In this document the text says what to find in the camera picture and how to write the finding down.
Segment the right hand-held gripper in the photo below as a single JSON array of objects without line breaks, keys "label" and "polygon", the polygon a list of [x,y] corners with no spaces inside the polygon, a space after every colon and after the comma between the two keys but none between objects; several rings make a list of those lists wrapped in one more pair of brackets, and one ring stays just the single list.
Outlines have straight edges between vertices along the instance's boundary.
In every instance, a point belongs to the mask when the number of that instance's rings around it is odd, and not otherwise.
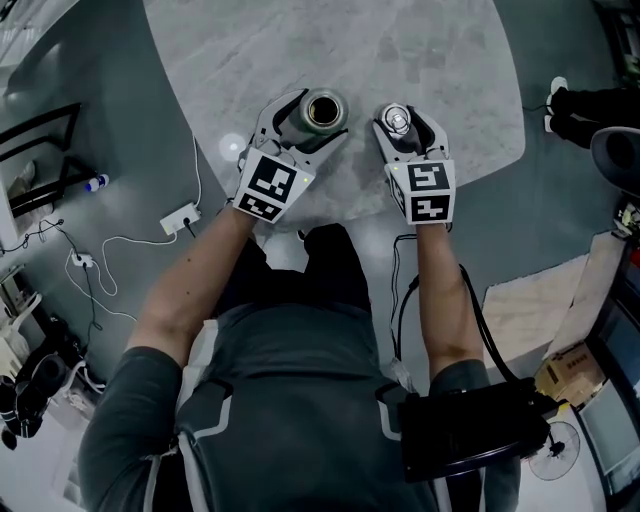
[{"label": "right hand-held gripper", "polygon": [[408,110],[414,138],[410,130],[397,134],[379,119],[372,121],[392,200],[408,225],[451,223],[456,169],[449,159],[448,136],[431,116],[412,105]]}]

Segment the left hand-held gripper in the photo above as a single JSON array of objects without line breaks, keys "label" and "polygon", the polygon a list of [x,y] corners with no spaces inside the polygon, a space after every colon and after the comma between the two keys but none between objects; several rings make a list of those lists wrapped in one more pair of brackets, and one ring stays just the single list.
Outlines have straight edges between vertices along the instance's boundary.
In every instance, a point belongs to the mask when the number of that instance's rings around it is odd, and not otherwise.
[{"label": "left hand-held gripper", "polygon": [[287,92],[260,112],[247,148],[240,154],[240,180],[232,206],[250,216],[274,224],[314,181],[322,166],[348,139],[339,130],[307,148],[281,146],[280,125],[300,105],[308,89]]}]

